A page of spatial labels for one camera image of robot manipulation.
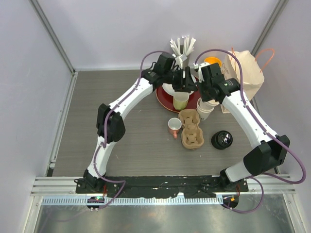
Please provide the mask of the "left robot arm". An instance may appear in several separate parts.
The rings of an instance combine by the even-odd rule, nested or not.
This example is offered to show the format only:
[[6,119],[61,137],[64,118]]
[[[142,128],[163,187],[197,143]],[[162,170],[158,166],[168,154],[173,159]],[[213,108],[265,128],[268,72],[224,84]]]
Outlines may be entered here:
[[90,165],[77,181],[78,193],[100,193],[108,182],[106,167],[111,152],[125,134],[124,119],[128,113],[145,97],[164,83],[170,84],[176,92],[195,92],[195,82],[190,73],[188,58],[159,51],[156,62],[141,68],[134,84],[117,100],[109,105],[101,104],[97,113],[97,145]]

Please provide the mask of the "black cup lids stack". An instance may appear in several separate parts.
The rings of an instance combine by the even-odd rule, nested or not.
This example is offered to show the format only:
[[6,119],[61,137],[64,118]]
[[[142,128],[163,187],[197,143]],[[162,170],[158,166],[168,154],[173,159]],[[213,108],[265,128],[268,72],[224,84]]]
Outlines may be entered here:
[[225,150],[233,143],[233,136],[228,131],[218,131],[211,138],[212,146],[218,150]]

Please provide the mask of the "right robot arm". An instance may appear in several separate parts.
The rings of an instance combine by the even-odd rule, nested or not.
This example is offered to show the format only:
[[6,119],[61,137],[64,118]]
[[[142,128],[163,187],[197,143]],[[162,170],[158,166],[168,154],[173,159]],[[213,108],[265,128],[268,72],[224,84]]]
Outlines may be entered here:
[[289,146],[289,138],[279,136],[266,124],[240,90],[240,83],[234,78],[226,80],[218,64],[202,63],[196,71],[202,100],[215,100],[228,109],[245,132],[252,148],[240,162],[220,172],[220,188],[226,192],[232,191],[243,179],[283,164],[287,151],[273,139]]

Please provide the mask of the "stack of white paper cups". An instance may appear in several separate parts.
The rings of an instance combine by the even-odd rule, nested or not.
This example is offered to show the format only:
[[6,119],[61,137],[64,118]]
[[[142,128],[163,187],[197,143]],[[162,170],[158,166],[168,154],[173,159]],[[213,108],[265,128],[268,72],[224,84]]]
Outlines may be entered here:
[[206,120],[214,108],[219,105],[215,100],[203,101],[201,98],[197,101],[197,112],[201,120]]

